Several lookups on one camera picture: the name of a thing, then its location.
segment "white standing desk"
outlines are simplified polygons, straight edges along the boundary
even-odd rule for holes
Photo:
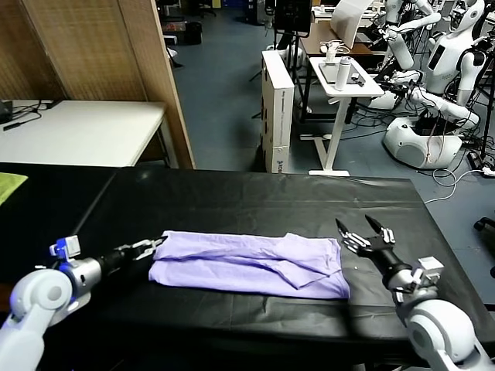
[[[14,100],[14,111],[37,103]],[[173,162],[176,159],[169,147],[165,110],[163,103],[64,100],[52,109],[39,111],[40,119],[12,130],[3,131],[3,127],[36,114],[0,124],[0,162],[133,166],[157,131]]]
[[[336,58],[337,64],[335,68],[338,68],[338,62],[340,58]],[[329,97],[339,99],[339,110],[333,124],[332,134],[327,134],[319,137],[313,136],[301,136],[302,140],[311,140],[315,142],[316,150],[318,151],[319,160],[322,164],[323,170],[311,170],[310,175],[332,175],[332,176],[349,176],[347,171],[333,170],[333,162],[335,161],[337,149],[339,147],[340,136],[342,134],[343,127],[345,125],[347,110],[352,98],[354,97],[379,97],[384,95],[384,91],[378,86],[373,78],[361,67],[361,65],[353,60],[353,66],[356,71],[364,78],[364,85],[347,84],[343,90],[335,89],[333,84],[328,84],[322,71],[319,69],[319,65],[324,63],[325,57],[309,58],[311,67],[315,71],[319,82],[321,83],[325,93]],[[323,140],[329,139],[330,143],[328,151],[325,149]]]

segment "white box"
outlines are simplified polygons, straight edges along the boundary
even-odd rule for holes
[[[263,54],[261,147],[267,172],[288,171],[294,83],[276,50]]]
[[[268,50],[263,55],[261,71],[261,119],[265,135],[271,129],[274,147],[290,145],[294,83],[277,50]]]
[[[263,151],[266,171],[273,173],[288,172],[288,152],[289,146],[287,145],[284,147],[270,147]]]

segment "purple cloth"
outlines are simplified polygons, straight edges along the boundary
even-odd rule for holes
[[[349,298],[333,238],[166,231],[149,280],[166,286],[294,298]]]

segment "black table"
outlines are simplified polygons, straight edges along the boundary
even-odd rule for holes
[[[408,180],[125,168],[79,236],[88,255],[163,230],[334,237],[336,217],[366,236],[372,232],[365,213],[394,230],[405,261],[434,255],[443,262],[441,297],[468,313],[487,350],[495,350],[490,315]],[[333,364],[350,355],[353,362],[416,362],[375,267],[347,250],[342,261],[351,312],[340,301],[165,288],[147,281],[147,260],[102,286],[66,329],[98,330],[92,342],[116,347],[146,339],[149,349],[168,340],[284,357],[323,354]],[[359,337],[351,336],[349,322]]]
[[[42,264],[58,238],[77,233],[116,168],[0,163],[28,179],[0,206],[0,282],[14,284]]]
[[[49,244],[72,232],[83,254],[94,256],[163,230],[334,237],[336,217],[366,236],[372,234],[367,213],[394,230],[396,252],[405,261],[434,255],[444,263],[441,297],[463,309],[486,350],[495,351],[495,324],[408,180],[155,167],[22,168],[0,166],[30,177],[0,207],[7,226],[0,233],[7,257],[0,260],[0,282],[30,271]],[[75,349],[134,354],[173,347],[297,357],[306,364],[323,357],[333,366],[417,362],[375,267],[347,250],[342,261],[351,286],[349,311],[341,301],[166,288],[148,282],[151,260],[141,260],[94,290],[86,308],[51,328],[47,353],[60,359]]]

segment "white bottle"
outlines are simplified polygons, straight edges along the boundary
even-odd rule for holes
[[[337,78],[335,81],[335,88],[337,90],[343,90],[347,85],[347,78],[349,77],[350,65],[353,59],[350,56],[343,56],[340,58],[339,70],[337,71]]]

